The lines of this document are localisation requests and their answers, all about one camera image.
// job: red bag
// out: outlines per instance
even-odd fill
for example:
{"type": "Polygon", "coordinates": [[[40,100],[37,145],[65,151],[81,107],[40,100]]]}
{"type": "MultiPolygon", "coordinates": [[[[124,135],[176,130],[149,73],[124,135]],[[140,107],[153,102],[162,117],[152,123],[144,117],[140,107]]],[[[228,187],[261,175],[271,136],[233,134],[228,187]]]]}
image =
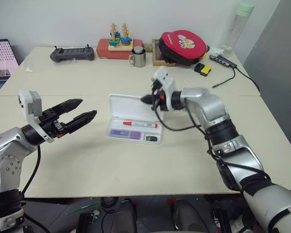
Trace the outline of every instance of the red bag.
{"type": "Polygon", "coordinates": [[[177,62],[186,66],[198,63],[207,49],[199,36],[186,30],[163,33],[159,48],[165,56],[165,62],[177,62]]]}

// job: water bottle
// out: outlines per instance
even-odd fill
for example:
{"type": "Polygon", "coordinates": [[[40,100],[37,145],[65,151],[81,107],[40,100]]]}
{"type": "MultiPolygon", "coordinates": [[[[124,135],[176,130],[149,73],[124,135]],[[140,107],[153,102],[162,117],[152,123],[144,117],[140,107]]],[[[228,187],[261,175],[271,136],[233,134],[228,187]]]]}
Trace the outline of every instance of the water bottle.
{"type": "Polygon", "coordinates": [[[223,56],[229,57],[235,47],[255,5],[248,1],[241,1],[232,21],[225,43],[222,45],[223,56]]]}

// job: cartoon print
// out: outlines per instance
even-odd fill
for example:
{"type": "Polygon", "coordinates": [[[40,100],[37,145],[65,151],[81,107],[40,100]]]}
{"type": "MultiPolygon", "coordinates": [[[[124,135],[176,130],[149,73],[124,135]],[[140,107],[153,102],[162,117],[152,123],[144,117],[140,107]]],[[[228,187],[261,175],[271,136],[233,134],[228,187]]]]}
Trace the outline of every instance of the cartoon print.
{"type": "Polygon", "coordinates": [[[178,35],[178,38],[179,38],[179,44],[181,48],[192,49],[195,47],[194,41],[187,39],[185,36],[178,35]]]}

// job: red marker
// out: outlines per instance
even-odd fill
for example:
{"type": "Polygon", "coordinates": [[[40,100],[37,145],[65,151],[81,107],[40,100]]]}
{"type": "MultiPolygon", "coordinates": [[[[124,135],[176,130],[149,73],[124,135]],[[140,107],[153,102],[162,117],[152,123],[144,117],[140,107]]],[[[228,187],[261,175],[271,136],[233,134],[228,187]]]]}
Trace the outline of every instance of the red marker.
{"type": "Polygon", "coordinates": [[[144,122],[139,122],[139,121],[123,121],[123,125],[149,127],[149,128],[157,128],[158,126],[158,124],[144,123],[144,122]]]}

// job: laptop screen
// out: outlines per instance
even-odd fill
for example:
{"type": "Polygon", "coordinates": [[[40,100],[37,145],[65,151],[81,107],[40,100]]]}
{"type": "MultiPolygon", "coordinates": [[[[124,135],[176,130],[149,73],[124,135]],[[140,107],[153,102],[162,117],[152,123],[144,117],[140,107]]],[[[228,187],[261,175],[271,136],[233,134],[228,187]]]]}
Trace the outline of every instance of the laptop screen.
{"type": "Polygon", "coordinates": [[[0,81],[6,81],[17,69],[18,63],[7,39],[0,40],[0,81]]]}

